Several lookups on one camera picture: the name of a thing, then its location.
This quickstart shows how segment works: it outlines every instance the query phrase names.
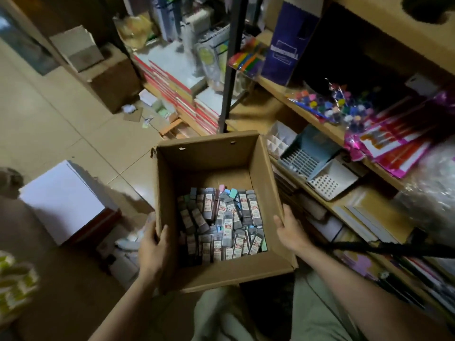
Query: person's left hand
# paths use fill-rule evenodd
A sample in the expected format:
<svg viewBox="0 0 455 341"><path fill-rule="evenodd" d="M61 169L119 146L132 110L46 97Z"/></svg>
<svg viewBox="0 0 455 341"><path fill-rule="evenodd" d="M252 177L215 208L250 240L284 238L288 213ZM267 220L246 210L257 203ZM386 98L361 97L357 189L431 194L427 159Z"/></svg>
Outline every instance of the person's left hand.
<svg viewBox="0 0 455 341"><path fill-rule="evenodd" d="M139 280L145 285L156 284L160 280L163 269L168 263L171 244L169 226L164 225L160 241L156 243L156 217L155 212L149 214L145 223L144 237L139 248Z"/></svg>

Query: green pants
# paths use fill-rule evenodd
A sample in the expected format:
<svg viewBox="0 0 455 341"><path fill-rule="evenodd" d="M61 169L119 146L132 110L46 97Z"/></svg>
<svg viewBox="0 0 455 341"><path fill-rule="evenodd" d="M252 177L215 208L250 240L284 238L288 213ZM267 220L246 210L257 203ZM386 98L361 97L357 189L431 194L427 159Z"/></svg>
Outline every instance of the green pants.
<svg viewBox="0 0 455 341"><path fill-rule="evenodd" d="M296 272L291 340L358 341L361 335L314 272ZM254 325L238 287L204 292L194 311L192 341L256 340Z"/></svg>

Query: forearm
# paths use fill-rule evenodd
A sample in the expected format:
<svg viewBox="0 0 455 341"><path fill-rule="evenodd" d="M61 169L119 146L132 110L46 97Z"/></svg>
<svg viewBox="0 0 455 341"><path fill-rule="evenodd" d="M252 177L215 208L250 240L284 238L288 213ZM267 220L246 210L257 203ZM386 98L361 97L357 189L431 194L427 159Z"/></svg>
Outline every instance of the forearm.
<svg viewBox="0 0 455 341"><path fill-rule="evenodd" d="M324 280L369 341L453 340L445 328L318 248L297 254Z"/></svg>
<svg viewBox="0 0 455 341"><path fill-rule="evenodd" d="M156 287L156 280L146 284L138 278L123 295L89 341L135 340L143 331L146 308Z"/></svg>

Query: small open cardboard box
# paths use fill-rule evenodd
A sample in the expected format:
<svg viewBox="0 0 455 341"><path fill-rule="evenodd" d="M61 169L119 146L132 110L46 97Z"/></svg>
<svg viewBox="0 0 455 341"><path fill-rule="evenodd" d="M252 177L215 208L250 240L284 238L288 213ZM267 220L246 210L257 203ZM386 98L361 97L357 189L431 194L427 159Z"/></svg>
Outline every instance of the small open cardboard box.
<svg viewBox="0 0 455 341"><path fill-rule="evenodd" d="M177 229L177 196L191 187L254 189L268 251L239 259L178 268L171 290L195 292L292 272L295 256L279 241L273 216L283 217L266 139L257 131L163 141L152 151L156 165L157 229Z"/></svg>

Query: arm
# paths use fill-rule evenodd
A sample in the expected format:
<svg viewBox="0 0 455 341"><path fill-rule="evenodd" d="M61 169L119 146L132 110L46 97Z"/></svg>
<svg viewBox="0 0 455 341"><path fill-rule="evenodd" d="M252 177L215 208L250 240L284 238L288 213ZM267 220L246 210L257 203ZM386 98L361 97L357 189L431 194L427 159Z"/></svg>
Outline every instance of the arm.
<svg viewBox="0 0 455 341"><path fill-rule="evenodd" d="M164 226L158 244L154 240L155 234L156 221L154 214L151 214L139 249L139 276L89 341L135 340L143 331L147 307L150 306L150 299L161 279L170 250L168 226Z"/></svg>
<svg viewBox="0 0 455 341"><path fill-rule="evenodd" d="M281 242L319 274L369 341L454 340L421 311L318 249L290 207L283 205L283 209L284 222L274 217Z"/></svg>

